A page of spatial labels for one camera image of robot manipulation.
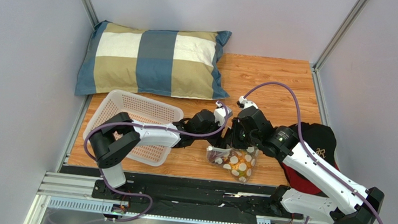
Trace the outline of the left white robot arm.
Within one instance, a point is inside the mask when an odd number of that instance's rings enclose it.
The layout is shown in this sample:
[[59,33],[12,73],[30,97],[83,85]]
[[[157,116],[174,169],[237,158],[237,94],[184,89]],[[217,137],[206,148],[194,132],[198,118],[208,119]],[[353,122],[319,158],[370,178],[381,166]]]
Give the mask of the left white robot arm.
[[222,105],[213,112],[204,109],[190,119],[161,125],[142,123],[121,112],[90,131],[84,143],[91,144],[91,157],[103,179],[116,189],[126,183],[121,162],[135,147],[186,148],[195,140],[215,144],[231,116],[232,110]]

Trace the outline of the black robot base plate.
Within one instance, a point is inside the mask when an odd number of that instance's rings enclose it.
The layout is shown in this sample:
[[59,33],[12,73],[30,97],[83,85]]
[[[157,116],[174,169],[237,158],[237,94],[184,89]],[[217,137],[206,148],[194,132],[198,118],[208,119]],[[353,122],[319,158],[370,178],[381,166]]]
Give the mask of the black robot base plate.
[[91,184],[90,197],[119,201],[127,210],[152,214],[252,223],[254,218],[304,222],[304,212],[290,214],[271,199],[278,195],[275,186],[240,184],[220,180],[172,177],[126,172],[126,184],[116,194],[101,179]]

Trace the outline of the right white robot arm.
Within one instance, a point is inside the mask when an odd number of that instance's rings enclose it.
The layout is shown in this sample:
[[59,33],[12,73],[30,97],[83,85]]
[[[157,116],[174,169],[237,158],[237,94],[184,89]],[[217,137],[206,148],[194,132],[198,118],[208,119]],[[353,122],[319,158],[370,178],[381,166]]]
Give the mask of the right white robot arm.
[[329,224],[374,224],[384,200],[377,187],[366,188],[330,165],[299,134],[286,126],[273,127],[255,105],[239,104],[233,118],[235,148],[256,147],[267,157],[294,169],[318,187],[325,197],[302,193],[288,186],[275,192],[275,203],[288,213],[298,213]]

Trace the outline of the clear zip top bag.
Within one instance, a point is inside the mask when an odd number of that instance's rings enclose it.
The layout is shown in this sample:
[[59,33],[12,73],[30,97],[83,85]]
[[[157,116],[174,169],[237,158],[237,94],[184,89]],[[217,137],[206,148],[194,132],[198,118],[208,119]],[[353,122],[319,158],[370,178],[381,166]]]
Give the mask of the clear zip top bag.
[[208,146],[206,151],[207,160],[211,164],[227,170],[240,183],[250,180],[259,155],[259,149],[253,146],[246,149]]

